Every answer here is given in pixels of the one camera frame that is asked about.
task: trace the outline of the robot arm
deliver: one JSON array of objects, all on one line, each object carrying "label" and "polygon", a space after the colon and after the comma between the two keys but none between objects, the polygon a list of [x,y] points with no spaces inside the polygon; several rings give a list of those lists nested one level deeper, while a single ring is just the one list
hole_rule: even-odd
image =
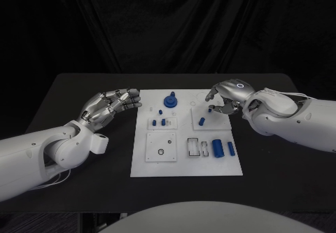
[{"label": "robot arm", "polygon": [[[285,93],[269,88],[256,92],[252,85],[239,79],[218,83],[207,101],[220,93],[226,105],[214,106],[217,112],[236,114],[243,109],[243,118],[263,135],[279,135],[288,141],[322,151],[336,152],[336,101],[316,100],[301,93]],[[286,95],[306,97],[295,101]]]},{"label": "robot arm", "polygon": [[[65,126],[0,141],[0,201],[50,181],[80,166],[90,151],[106,153],[109,138],[96,133],[116,113],[140,107],[136,89],[99,93],[87,102],[80,118]],[[45,165],[44,154],[55,164]]]}]

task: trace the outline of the white round object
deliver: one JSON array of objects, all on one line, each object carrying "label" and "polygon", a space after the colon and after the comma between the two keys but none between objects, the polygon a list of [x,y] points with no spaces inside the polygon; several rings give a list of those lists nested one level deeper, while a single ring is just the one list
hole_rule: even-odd
[{"label": "white round object", "polygon": [[191,201],[153,207],[102,233],[322,233],[296,220],[254,207]]}]

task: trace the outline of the cable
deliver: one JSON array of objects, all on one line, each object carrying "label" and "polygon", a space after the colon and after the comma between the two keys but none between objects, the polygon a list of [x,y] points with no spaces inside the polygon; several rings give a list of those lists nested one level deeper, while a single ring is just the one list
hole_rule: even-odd
[{"label": "cable", "polygon": [[50,187],[50,186],[53,186],[53,185],[55,185],[55,184],[58,184],[58,183],[64,182],[64,181],[68,179],[68,177],[71,176],[71,172],[73,172],[73,170],[70,169],[68,171],[70,171],[68,176],[67,176],[67,178],[65,178],[63,181],[60,181],[60,182],[58,182],[58,180],[60,180],[60,178],[61,178],[61,174],[60,174],[60,177],[58,177],[58,179],[54,181],[54,183],[51,183],[51,184],[45,184],[45,185],[41,185],[41,186],[38,186],[38,187],[32,188],[31,190],[37,190],[37,189],[47,188],[47,187]]},{"label": "cable", "polygon": [[303,93],[295,93],[295,92],[280,92],[280,91],[276,91],[276,90],[273,90],[273,89],[270,89],[270,88],[264,88],[264,90],[269,90],[269,91],[275,91],[275,92],[277,92],[277,93],[280,93],[280,94],[285,94],[285,95],[289,95],[289,96],[301,96],[301,97],[306,97],[308,99],[314,99],[314,100],[316,100],[316,98],[314,98],[314,97],[309,97],[306,94],[303,94]]}]

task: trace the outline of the robotic hand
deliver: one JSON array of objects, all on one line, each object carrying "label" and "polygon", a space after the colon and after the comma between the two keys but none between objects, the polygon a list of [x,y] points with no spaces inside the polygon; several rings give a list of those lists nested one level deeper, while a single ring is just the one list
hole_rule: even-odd
[{"label": "robotic hand", "polygon": [[[90,151],[106,153],[109,138],[96,133],[116,113],[142,107],[138,89],[99,93],[87,102],[80,118],[65,126],[0,141],[0,201],[50,181],[80,166]],[[45,164],[44,153],[55,164]]]},{"label": "robotic hand", "polygon": [[[322,151],[336,152],[336,101],[318,100],[301,93],[286,93],[269,88],[256,92],[240,79],[218,83],[205,101],[220,93],[224,106],[210,108],[224,114],[243,109],[243,118],[263,135],[279,135],[288,141]],[[289,96],[308,98],[295,101]]]}]

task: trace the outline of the black table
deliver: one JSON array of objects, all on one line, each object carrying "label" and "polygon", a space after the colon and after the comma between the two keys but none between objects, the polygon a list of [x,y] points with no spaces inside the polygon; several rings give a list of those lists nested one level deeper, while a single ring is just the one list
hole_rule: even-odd
[{"label": "black table", "polygon": [[[256,88],[296,92],[285,74],[61,74],[28,133],[78,118],[93,95],[122,88],[211,89],[240,78]],[[244,176],[130,178],[138,109],[117,114],[100,131],[110,143],[91,153],[68,180],[0,203],[0,212],[130,213],[192,200],[226,201],[282,211],[336,210],[336,155],[309,149],[277,136],[254,132],[241,113],[230,116]]]}]

